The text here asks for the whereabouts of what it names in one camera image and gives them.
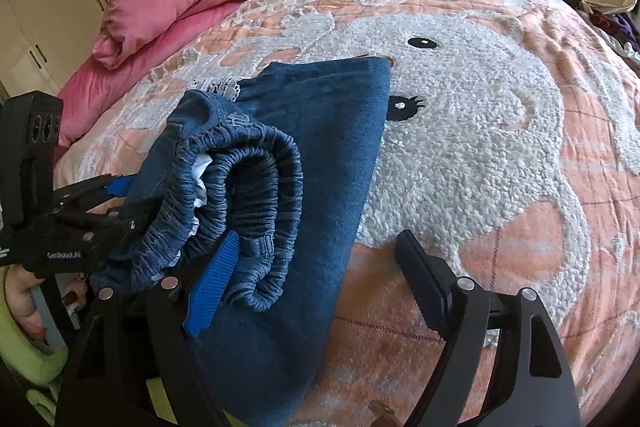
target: bed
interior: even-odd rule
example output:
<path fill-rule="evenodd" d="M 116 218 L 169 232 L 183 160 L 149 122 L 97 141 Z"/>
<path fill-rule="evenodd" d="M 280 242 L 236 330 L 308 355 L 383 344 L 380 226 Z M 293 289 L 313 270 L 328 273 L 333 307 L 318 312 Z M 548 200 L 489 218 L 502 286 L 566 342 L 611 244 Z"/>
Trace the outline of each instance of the bed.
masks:
<path fill-rule="evenodd" d="M 640 80 L 561 0 L 249 0 L 108 108 L 56 185 L 137 172 L 186 89 L 233 100 L 273 61 L 361 55 L 390 59 L 395 98 L 325 359 L 289 424 L 370 425 L 374 399 L 404 421 L 417 402 L 443 344 L 394 262 L 405 228 L 457 275 L 539 291 L 588 424 L 640 348 Z"/>

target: black embroidered eye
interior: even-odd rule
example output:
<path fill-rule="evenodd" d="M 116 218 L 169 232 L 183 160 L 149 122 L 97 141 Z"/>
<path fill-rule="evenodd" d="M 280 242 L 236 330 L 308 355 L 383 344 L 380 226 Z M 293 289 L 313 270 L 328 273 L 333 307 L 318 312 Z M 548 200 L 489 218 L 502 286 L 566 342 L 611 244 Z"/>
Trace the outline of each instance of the black embroidered eye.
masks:
<path fill-rule="evenodd" d="M 414 37 L 407 41 L 407 44 L 414 48 L 428 48 L 430 50 L 437 48 L 438 43 L 428 39 L 426 37 Z"/>
<path fill-rule="evenodd" d="M 409 120 L 418 113 L 418 108 L 424 107 L 420 105 L 423 101 L 417 96 L 407 98 L 392 94 L 389 97 L 389 104 L 386 108 L 386 119 L 393 122 Z"/>

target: denim fabric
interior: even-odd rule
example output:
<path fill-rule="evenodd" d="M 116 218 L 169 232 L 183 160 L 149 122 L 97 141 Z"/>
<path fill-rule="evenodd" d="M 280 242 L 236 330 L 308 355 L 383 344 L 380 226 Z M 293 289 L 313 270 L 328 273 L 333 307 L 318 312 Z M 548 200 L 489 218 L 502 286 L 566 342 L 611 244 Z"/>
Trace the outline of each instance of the denim fabric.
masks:
<path fill-rule="evenodd" d="M 194 208 L 192 167 L 212 161 L 201 179 L 207 204 Z M 124 253 L 113 253 L 95 286 L 148 289 L 177 259 L 210 251 L 227 227 L 241 237 L 241 258 L 225 293 L 265 311 L 282 294 L 302 207 L 302 168 L 291 137 L 258 123 L 217 94 L 187 91 L 167 119 L 127 195 L 162 197 L 158 217 Z M 191 236 L 193 217 L 200 225 Z"/>
<path fill-rule="evenodd" d="M 305 173 L 280 299 L 261 314 L 221 306 L 192 341 L 217 399 L 251 427 L 282 425 L 311 387 L 378 155 L 389 81 L 388 61 L 366 57 L 273 63 L 239 83 L 236 105 L 292 136 Z"/>

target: screw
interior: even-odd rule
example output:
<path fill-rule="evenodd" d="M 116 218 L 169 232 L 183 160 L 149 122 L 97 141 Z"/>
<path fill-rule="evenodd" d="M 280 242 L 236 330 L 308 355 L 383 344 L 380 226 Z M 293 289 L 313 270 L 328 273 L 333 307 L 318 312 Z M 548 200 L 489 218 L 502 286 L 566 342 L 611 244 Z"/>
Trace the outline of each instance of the screw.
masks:
<path fill-rule="evenodd" d="M 458 286 L 463 290 L 471 291 L 476 287 L 476 283 L 474 283 L 473 279 L 469 279 L 469 277 L 461 277 L 458 279 Z"/>
<path fill-rule="evenodd" d="M 113 297 L 113 288 L 102 288 L 98 292 L 98 299 L 100 299 L 101 301 L 108 301 L 109 299 L 111 299 L 111 297 Z"/>
<path fill-rule="evenodd" d="M 536 291 L 532 290 L 531 288 L 523 288 L 522 296 L 526 298 L 527 301 L 534 301 L 538 298 L 538 294 L 536 293 Z"/>
<path fill-rule="evenodd" d="M 160 283 L 160 285 L 165 290 L 173 290 L 178 285 L 178 279 L 177 277 L 173 277 L 173 276 L 165 277 L 164 279 L 162 279 L 162 282 Z"/>

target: cabinet handle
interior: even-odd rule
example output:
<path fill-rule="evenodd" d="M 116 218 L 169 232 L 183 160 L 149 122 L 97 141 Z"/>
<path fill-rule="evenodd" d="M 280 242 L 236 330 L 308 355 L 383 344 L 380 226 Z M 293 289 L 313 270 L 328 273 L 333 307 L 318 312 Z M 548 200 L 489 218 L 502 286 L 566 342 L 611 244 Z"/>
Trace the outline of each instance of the cabinet handle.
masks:
<path fill-rule="evenodd" d="M 104 6 L 102 6 L 102 3 L 100 2 L 100 0 L 95 0 L 98 3 L 98 6 L 100 6 L 100 10 L 102 10 L 104 12 Z"/>
<path fill-rule="evenodd" d="M 40 63 L 36 60 L 36 56 L 33 54 L 33 52 L 31 50 L 29 50 L 29 54 L 31 55 L 31 58 L 33 59 L 33 62 L 36 63 L 36 66 L 38 67 L 39 70 L 42 69 L 42 66 L 40 65 Z"/>
<path fill-rule="evenodd" d="M 40 49 L 40 46 L 37 44 L 36 44 L 36 49 L 38 50 L 38 53 L 40 54 L 40 56 L 42 57 L 42 60 L 44 60 L 44 63 L 46 64 L 48 62 L 47 57 L 44 56 L 44 53 Z"/>

